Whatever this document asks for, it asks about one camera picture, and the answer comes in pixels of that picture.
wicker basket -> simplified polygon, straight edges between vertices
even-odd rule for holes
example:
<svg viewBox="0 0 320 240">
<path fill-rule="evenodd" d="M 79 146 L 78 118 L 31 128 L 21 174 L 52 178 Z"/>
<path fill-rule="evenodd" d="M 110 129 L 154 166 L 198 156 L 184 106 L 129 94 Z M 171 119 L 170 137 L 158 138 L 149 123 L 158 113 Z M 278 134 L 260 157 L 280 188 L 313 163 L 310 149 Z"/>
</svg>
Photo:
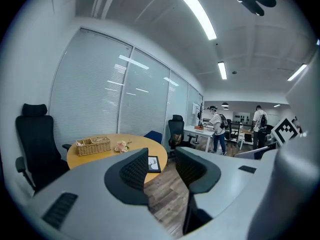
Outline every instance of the wicker basket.
<svg viewBox="0 0 320 240">
<path fill-rule="evenodd" d="M 76 141 L 78 156 L 85 156 L 94 153 L 110 150 L 110 139 L 107 136 L 86 138 Z"/>
</svg>

chair armrest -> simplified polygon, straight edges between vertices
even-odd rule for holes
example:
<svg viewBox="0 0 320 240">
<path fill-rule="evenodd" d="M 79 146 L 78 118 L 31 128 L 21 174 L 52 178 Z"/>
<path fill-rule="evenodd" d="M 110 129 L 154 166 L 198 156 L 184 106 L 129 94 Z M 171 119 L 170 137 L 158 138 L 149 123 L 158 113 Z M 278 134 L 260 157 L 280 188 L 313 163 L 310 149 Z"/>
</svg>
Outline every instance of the chair armrest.
<svg viewBox="0 0 320 240">
<path fill-rule="evenodd" d="M 62 147 L 65 148 L 66 151 L 68 151 L 70 149 L 71 145 L 70 144 L 63 144 Z"/>
<path fill-rule="evenodd" d="M 15 168 L 18 173 L 23 173 L 26 171 L 25 159 L 23 156 L 20 156 L 15 160 Z"/>
</svg>

yellow table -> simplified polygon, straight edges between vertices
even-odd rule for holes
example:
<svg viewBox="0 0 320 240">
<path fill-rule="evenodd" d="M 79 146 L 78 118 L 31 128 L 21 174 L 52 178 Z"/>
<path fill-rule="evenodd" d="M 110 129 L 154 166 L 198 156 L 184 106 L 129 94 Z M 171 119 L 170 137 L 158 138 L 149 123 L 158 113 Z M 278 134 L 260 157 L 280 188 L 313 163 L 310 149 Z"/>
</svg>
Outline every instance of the yellow table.
<svg viewBox="0 0 320 240">
<path fill-rule="evenodd" d="M 158 157 L 161 171 L 166 167 L 168 161 L 168 155 L 165 148 L 160 145 L 158 142 L 145 138 L 142 136 L 135 136 L 131 134 L 102 134 L 103 136 L 107 136 L 111 141 L 111 150 L 105 152 L 99 152 L 95 154 L 88 154 L 88 155 L 77 155 L 77 147 L 76 144 L 72 144 L 68 153 L 66 154 L 66 161 L 70 169 L 73 169 L 77 166 L 83 165 L 85 163 L 89 163 L 95 160 L 121 155 L 121 153 L 115 152 L 114 147 L 116 146 L 117 142 L 125 141 L 126 143 L 131 142 L 128 144 L 130 151 L 148 148 L 149 149 L 149 156 Z M 157 177 L 160 173 L 148 173 L 144 179 L 144 183 L 147 183 Z"/>
</svg>

black office chair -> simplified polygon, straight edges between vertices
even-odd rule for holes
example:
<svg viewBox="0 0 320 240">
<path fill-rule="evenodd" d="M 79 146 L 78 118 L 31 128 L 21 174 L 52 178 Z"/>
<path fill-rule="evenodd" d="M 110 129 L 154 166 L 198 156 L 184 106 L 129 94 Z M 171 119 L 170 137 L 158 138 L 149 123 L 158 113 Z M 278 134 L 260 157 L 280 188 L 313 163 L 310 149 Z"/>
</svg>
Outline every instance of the black office chair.
<svg viewBox="0 0 320 240">
<path fill-rule="evenodd" d="M 31 173 L 34 185 L 26 173 L 24 157 L 16 159 L 15 167 L 18 173 L 23 173 L 36 192 L 69 170 L 67 162 L 61 160 L 55 144 L 54 119 L 46 113 L 45 104 L 24 104 L 23 115 L 18 116 L 15 120 L 26 157 L 27 169 Z"/>
<path fill-rule="evenodd" d="M 185 122 L 184 119 L 181 115 L 178 114 L 174 114 L 172 116 L 172 119 L 168 121 L 168 125 L 169 125 L 169 129 L 170 129 L 170 134 L 171 137 L 169 139 L 169 146 L 171 147 L 171 149 L 173 151 L 170 151 L 170 155 L 174 155 L 175 154 L 175 149 L 176 147 L 188 147 L 188 148 L 192 148 L 195 149 L 196 146 L 192 145 L 191 139 L 194 138 L 193 135 L 188 135 L 189 140 L 188 141 L 183 141 L 185 134 L 184 134 L 184 127 L 185 127 Z M 179 144 L 176 144 L 176 136 L 181 135 L 181 142 Z"/>
</svg>

jeans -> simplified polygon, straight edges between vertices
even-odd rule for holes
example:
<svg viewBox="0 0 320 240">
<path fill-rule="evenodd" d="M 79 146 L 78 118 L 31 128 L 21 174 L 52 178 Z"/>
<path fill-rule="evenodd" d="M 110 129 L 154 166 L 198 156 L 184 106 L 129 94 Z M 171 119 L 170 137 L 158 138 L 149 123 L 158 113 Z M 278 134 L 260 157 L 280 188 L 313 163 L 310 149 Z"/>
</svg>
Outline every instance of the jeans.
<svg viewBox="0 0 320 240">
<path fill-rule="evenodd" d="M 218 148 L 218 141 L 220 141 L 220 145 L 222 148 L 222 152 L 226 152 L 226 144 L 225 144 L 225 134 L 226 133 L 222 133 L 220 135 L 214 135 L 213 136 L 213 151 L 217 152 L 217 148 Z"/>
</svg>

